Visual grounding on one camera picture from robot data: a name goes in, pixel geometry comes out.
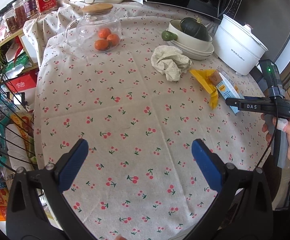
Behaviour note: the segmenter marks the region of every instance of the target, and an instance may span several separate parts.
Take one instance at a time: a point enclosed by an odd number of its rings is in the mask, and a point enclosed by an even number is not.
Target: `trigger handle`
[[[267,124],[268,131],[272,135],[275,129],[272,122],[273,115],[266,114],[264,119]],[[274,135],[274,140],[271,143],[271,152],[274,157],[274,164],[282,169],[285,167],[288,147],[289,144],[286,133],[277,129]]]

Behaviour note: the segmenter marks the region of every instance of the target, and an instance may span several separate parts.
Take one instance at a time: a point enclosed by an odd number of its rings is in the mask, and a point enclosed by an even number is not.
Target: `black cable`
[[[274,102],[275,102],[275,105],[276,105],[276,122],[275,122],[274,132],[273,132],[272,138],[271,138],[271,140],[270,140],[268,146],[266,147],[266,150],[264,151],[262,157],[260,158],[260,160],[258,161],[257,165],[255,166],[256,168],[260,165],[260,163],[261,163],[261,161],[263,160],[263,158],[264,158],[266,152],[267,152],[268,149],[270,148],[270,146],[271,146],[271,144],[272,144],[272,141],[274,140],[275,132],[276,132],[276,130],[277,130],[277,123],[278,123],[278,121],[279,121],[279,118],[278,118],[278,116],[279,116],[279,108],[278,108],[278,106],[277,106],[277,101],[274,100]]]

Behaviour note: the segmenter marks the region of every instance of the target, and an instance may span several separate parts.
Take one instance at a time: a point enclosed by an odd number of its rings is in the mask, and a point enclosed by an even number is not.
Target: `blue gripper pad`
[[[209,187],[220,193],[223,187],[225,164],[217,154],[210,152],[201,139],[196,139],[193,141],[192,155],[203,173]]]
[[[76,144],[74,145],[74,147],[64,155],[69,155],[69,159],[59,172],[58,189],[61,193],[63,191],[69,190],[69,188],[72,185],[72,182],[74,181],[81,166],[83,165],[88,155],[88,142],[84,139],[79,139],[78,142],[76,142]]]

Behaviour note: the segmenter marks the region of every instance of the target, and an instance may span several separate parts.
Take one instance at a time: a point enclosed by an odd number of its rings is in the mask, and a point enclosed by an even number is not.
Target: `white rice cooker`
[[[242,26],[227,15],[213,38],[215,53],[238,74],[246,76],[268,51],[261,41],[252,34],[252,27]]]

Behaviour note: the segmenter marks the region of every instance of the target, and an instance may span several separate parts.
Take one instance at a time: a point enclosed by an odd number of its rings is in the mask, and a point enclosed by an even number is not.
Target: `white bowl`
[[[198,51],[198,50],[195,50],[195,49],[191,49],[189,47],[186,47],[185,45],[180,44],[177,41],[171,41],[171,43],[173,43],[175,46],[179,47],[180,49],[188,50],[188,51],[190,51],[190,52],[192,52],[194,54],[198,54],[200,56],[209,56],[209,55],[213,54],[213,52],[214,52],[214,46],[213,46],[213,44],[211,44],[211,46],[209,47],[208,51],[202,52],[202,51]]]
[[[213,41],[213,38],[208,35],[209,37],[209,41],[202,41],[199,39],[196,39],[192,36],[189,36],[183,32],[180,31],[180,23],[181,20],[171,20],[169,22],[169,26],[168,26],[168,31],[170,31],[171,33],[175,33],[177,35],[177,42],[179,42],[180,44],[183,44],[184,46],[197,50],[197,51],[202,51],[205,52],[207,51]]]
[[[168,43],[168,45],[170,45],[170,46],[175,46],[175,47],[177,47],[176,45],[174,45],[171,41],[168,41],[167,42]],[[179,48],[179,49],[181,49],[181,51],[183,52],[183,55],[185,55],[185,56],[187,56],[187,57],[189,57],[189,58],[191,58],[191,59],[196,59],[196,60],[204,60],[204,59],[207,59],[207,58],[209,58],[211,55],[209,55],[209,56],[200,56],[200,55],[198,55],[198,54],[195,54],[195,53],[193,53],[193,52],[190,52],[190,51],[188,51],[188,50],[186,50],[186,49],[182,49],[182,48]]]

